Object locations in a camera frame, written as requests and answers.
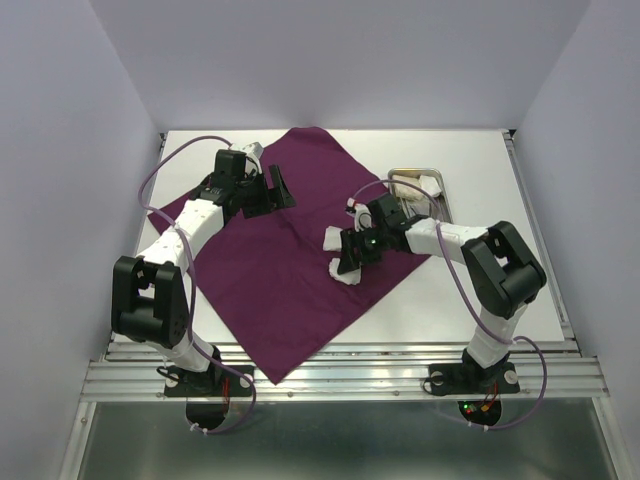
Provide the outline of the stainless steel instrument tray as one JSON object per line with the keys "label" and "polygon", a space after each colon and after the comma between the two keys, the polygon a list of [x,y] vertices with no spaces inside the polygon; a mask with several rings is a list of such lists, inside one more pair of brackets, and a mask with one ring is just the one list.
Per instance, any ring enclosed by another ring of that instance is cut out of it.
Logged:
{"label": "stainless steel instrument tray", "polygon": [[394,168],[388,174],[388,190],[408,218],[434,217],[451,222],[444,180],[434,168]]}

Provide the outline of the white gauze pad top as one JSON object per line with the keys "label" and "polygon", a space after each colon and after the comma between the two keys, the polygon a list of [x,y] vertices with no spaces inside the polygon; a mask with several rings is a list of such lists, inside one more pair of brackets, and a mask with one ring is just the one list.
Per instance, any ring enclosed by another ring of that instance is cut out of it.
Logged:
{"label": "white gauze pad top", "polygon": [[341,241],[342,229],[335,226],[328,226],[325,230],[323,240],[324,251],[340,251],[342,248]]}

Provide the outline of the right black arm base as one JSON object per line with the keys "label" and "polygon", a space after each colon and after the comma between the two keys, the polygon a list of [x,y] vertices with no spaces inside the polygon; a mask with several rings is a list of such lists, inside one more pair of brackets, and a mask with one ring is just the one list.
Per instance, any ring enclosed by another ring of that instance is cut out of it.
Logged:
{"label": "right black arm base", "polygon": [[519,393],[518,375],[509,356],[507,353],[496,364],[483,368],[464,350],[458,362],[429,364],[421,387],[426,393],[439,397],[480,395],[494,389],[498,394]]}

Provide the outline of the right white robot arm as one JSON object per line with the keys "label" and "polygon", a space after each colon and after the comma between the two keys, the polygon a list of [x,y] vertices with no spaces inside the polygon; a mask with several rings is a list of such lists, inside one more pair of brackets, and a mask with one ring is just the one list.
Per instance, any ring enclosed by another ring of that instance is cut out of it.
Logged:
{"label": "right white robot arm", "polygon": [[329,264],[329,274],[337,281],[357,284],[362,268],[381,261],[391,250],[438,256],[451,273],[455,263],[466,267],[480,312],[472,314],[476,330],[460,378],[472,390],[491,384],[519,319],[547,283],[543,267],[516,227],[506,221],[467,227],[424,215],[408,217],[390,193],[367,204],[351,199],[347,212],[354,226],[330,227],[325,234],[324,249],[340,252]]}

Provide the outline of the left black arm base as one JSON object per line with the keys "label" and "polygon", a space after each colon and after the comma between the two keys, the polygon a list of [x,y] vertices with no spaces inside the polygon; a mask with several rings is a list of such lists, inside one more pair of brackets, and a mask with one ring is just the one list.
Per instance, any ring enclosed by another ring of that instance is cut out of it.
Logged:
{"label": "left black arm base", "polygon": [[156,372],[164,379],[168,398],[248,398],[249,382],[224,369],[207,363],[203,372],[192,372],[175,365],[160,366]]}

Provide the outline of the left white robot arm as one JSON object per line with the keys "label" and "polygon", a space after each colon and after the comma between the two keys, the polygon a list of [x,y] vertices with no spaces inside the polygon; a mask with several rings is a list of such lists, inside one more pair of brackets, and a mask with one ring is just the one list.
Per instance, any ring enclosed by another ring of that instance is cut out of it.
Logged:
{"label": "left white robot arm", "polygon": [[263,148],[251,143],[217,152],[214,169],[189,194],[176,218],[148,248],[120,257],[113,269],[114,332],[147,343],[188,373],[199,393],[222,382],[219,350],[194,333],[194,309],[183,278],[206,243],[236,214],[255,218],[295,206],[276,165],[263,168]]}

